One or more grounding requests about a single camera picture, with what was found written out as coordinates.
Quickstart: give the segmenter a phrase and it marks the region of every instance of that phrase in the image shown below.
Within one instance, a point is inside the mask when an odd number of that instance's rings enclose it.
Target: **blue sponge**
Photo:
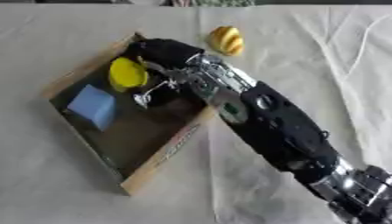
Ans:
[[[91,85],[86,85],[67,108],[105,130],[115,117],[115,97]]]

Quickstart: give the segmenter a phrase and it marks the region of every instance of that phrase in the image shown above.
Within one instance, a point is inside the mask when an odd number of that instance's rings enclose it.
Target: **robotic arm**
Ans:
[[[141,39],[124,56],[140,56],[172,88],[189,87],[255,152],[280,172],[291,172],[344,222],[392,223],[392,176],[372,165],[352,167],[329,144],[327,131],[267,84],[171,39]]]

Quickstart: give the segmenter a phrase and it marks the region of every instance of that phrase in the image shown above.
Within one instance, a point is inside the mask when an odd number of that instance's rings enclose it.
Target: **yellow fruit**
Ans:
[[[244,48],[240,32],[233,26],[216,28],[208,35],[207,42],[215,51],[228,56],[239,55]]]

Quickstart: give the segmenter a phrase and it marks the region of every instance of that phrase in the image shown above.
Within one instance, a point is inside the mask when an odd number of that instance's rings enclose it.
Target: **table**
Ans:
[[[180,9],[2,4],[2,223],[207,224],[215,218],[227,223],[339,223],[322,201],[289,175],[277,176],[262,160],[253,167],[262,167],[266,176],[279,177],[273,178],[273,191],[271,187],[267,191],[267,208],[254,219],[249,217],[257,211],[236,220],[220,204],[233,205],[225,195],[230,193],[225,189],[228,185],[223,184],[238,179],[216,170],[226,154],[217,152],[222,143],[214,139],[230,135],[217,131],[221,126],[217,120],[198,131],[139,194],[122,196],[39,92],[134,31],[206,46],[203,37],[208,32],[231,24],[243,32],[247,48],[241,57],[227,58],[229,62],[302,107],[332,132],[332,144],[352,163],[370,162],[392,171],[388,163],[392,158],[391,11],[390,6]],[[250,154],[227,151],[249,161]]]

